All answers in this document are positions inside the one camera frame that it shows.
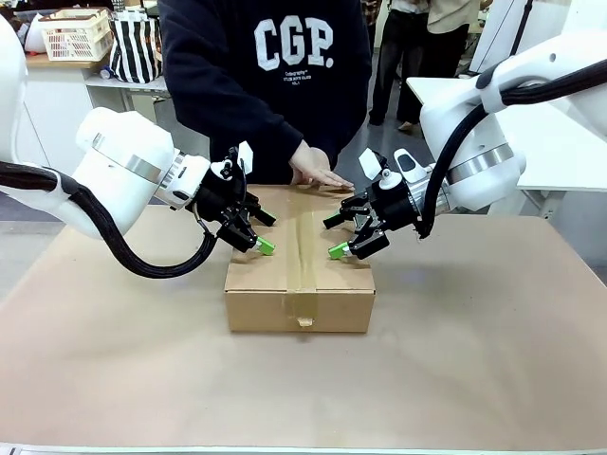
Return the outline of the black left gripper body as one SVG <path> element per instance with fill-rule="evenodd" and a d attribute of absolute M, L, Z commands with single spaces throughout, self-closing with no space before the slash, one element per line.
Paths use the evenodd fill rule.
<path fill-rule="evenodd" d="M 221 224 L 240 215 L 249 222 L 244 207 L 247 200 L 259 198 L 247 190 L 246 176 L 234 160 L 214 162 L 206 172 L 194 197 L 195 213 L 204 221 Z"/>

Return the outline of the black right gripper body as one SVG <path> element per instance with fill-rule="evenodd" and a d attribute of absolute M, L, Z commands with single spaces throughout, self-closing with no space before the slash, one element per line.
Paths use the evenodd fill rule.
<path fill-rule="evenodd" d="M 408 185 L 400 173 L 382 173 L 368 189 L 368 200 L 379 228 L 396 231 L 417 227 L 419 212 Z"/>

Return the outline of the person's right hand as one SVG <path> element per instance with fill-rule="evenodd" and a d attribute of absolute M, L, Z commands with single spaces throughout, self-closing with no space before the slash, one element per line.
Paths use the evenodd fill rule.
<path fill-rule="evenodd" d="M 289 159 L 293 171 L 292 185 L 330 186 L 352 190 L 354 185 L 334 173 L 324 151 L 310 147 L 304 140 Z"/>

